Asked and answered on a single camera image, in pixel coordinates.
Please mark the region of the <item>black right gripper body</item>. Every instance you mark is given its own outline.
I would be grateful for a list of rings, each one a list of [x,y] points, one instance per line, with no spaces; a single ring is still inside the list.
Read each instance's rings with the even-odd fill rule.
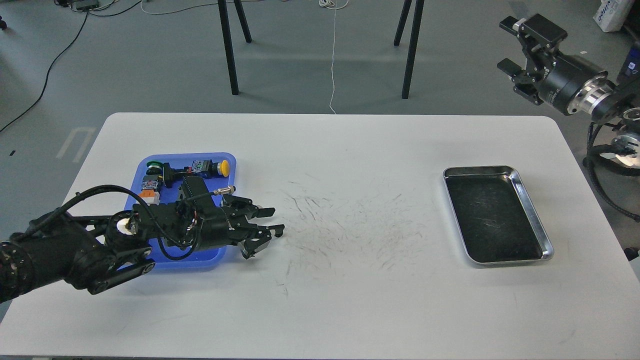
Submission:
[[[615,87],[608,80],[608,71],[583,57],[566,54],[559,54],[544,78],[537,82],[541,100],[565,116],[578,111],[591,116]]]

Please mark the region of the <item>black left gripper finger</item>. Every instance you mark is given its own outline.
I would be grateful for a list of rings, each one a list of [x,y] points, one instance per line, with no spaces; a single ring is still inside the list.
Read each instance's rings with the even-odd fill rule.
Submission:
[[[246,217],[268,218],[275,214],[274,207],[259,207],[253,203],[252,199],[224,194],[221,199],[221,209],[224,210],[228,218]]]
[[[284,224],[270,226],[248,224],[247,227],[241,227],[238,247],[242,257],[246,260],[253,258],[257,253],[269,246],[273,237],[281,237],[284,234],[284,230]]]

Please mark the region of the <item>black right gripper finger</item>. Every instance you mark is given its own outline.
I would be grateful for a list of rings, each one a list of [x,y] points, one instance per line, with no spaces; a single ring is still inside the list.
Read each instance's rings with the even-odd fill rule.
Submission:
[[[525,68],[520,71],[527,76],[541,76],[551,70],[560,54],[560,43],[568,37],[565,29],[542,14],[521,19],[508,16],[499,27],[518,39],[526,58]]]
[[[513,91],[525,100],[537,106],[544,103],[540,96],[540,87],[544,80],[544,62],[526,60],[526,68],[521,68],[509,58],[498,62],[497,68],[505,73],[513,83]]]

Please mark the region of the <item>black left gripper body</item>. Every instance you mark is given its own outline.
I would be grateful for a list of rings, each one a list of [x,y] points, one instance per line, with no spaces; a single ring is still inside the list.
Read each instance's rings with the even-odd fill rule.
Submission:
[[[199,206],[195,214],[197,231],[192,244],[195,252],[237,246],[242,241],[242,233],[235,229],[239,222],[237,209],[231,206]]]

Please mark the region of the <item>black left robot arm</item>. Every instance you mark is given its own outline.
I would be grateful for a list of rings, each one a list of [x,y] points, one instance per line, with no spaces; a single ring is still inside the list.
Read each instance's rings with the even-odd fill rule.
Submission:
[[[188,202],[133,205],[114,215],[72,216],[50,212],[30,222],[25,232],[1,243],[1,301],[6,302],[57,281],[99,294],[149,273],[157,240],[163,255],[168,246],[199,251],[237,246],[245,259],[281,237],[285,225],[258,225],[275,208],[261,208],[249,198],[225,194],[221,205],[210,197]]]

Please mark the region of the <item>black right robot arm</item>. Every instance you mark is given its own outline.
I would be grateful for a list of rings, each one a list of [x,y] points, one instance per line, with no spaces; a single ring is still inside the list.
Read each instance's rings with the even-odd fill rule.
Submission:
[[[603,68],[580,55],[563,53],[560,43],[568,36],[566,30],[542,14],[521,19],[508,16],[499,27],[518,39],[526,59],[524,68],[508,58],[497,64],[512,81],[513,91],[565,116],[583,112],[595,125],[611,126],[614,139],[609,144],[589,145],[585,164],[637,177],[639,76],[615,84]]]

